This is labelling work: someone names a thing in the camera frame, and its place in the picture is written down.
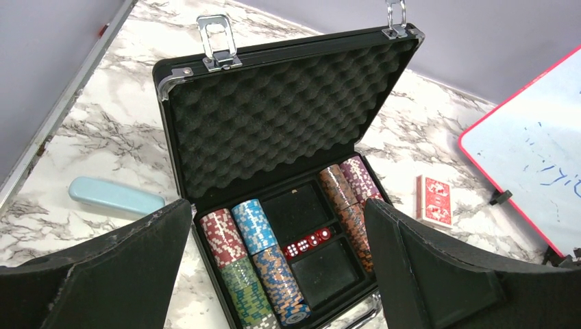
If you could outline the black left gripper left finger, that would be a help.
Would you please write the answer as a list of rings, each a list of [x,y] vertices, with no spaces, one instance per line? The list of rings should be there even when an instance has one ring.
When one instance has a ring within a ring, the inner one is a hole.
[[[180,199],[142,219],[1,268],[2,328],[162,328],[190,232]]]

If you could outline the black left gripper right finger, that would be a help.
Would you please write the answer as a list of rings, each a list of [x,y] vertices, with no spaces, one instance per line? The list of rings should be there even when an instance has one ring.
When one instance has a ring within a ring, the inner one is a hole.
[[[389,328],[579,328],[580,269],[507,258],[370,199],[364,220]]]

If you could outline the red playing card deck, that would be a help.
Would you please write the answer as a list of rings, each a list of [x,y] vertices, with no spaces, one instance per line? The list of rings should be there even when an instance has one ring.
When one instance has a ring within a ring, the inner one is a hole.
[[[416,177],[415,217],[431,226],[452,228],[451,185],[426,175]]]

